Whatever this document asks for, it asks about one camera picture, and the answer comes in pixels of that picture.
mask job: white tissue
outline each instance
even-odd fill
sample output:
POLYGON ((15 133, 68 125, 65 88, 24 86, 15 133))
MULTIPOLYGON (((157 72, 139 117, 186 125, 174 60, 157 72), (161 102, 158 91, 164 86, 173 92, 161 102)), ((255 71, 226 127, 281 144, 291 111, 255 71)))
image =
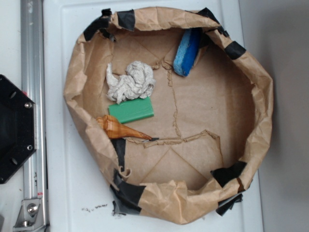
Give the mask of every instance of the white tissue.
POLYGON ((112 74, 112 64, 107 65, 106 80, 110 88, 108 99, 120 104, 126 99, 144 99, 152 94, 155 87, 154 72, 148 64, 134 61, 127 66, 126 73, 118 80, 112 74))

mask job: blue sponge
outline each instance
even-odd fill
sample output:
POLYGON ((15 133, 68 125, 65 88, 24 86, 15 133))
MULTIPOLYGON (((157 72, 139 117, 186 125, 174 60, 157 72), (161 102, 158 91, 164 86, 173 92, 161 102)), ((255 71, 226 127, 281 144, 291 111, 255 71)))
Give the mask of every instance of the blue sponge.
POLYGON ((187 29, 178 47, 174 60, 174 71, 180 76, 187 76, 197 56, 201 28, 187 29))

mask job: brown shell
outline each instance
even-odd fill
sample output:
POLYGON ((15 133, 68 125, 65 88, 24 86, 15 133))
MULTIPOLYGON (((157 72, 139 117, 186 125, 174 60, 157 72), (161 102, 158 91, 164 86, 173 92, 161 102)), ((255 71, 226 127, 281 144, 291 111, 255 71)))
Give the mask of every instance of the brown shell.
POLYGON ((136 137, 151 140, 151 137, 147 134, 121 124, 114 116, 104 115, 103 117, 97 117, 96 120, 110 139, 136 137))

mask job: brown paper bag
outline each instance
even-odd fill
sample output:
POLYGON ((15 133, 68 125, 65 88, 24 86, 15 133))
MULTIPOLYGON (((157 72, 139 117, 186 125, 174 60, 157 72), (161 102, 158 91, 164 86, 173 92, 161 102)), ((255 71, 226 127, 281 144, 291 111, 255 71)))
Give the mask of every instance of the brown paper bag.
POLYGON ((272 79, 207 8, 103 10, 76 42, 64 97, 121 213, 178 224, 217 208, 223 214, 269 148, 272 79), (181 77, 172 64, 187 28, 202 28, 203 36, 195 66, 181 77), (135 60, 154 70, 155 116, 127 126, 160 139, 111 141, 95 120, 114 104, 106 67, 112 62, 114 74, 125 74, 135 60))

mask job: green block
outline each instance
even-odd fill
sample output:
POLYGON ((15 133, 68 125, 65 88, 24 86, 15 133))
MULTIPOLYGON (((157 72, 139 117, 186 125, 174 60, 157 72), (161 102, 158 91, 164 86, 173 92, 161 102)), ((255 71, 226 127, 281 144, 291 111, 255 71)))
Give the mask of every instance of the green block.
POLYGON ((116 117, 120 123, 132 122, 154 116, 150 98, 137 98, 108 107, 110 115, 116 117))

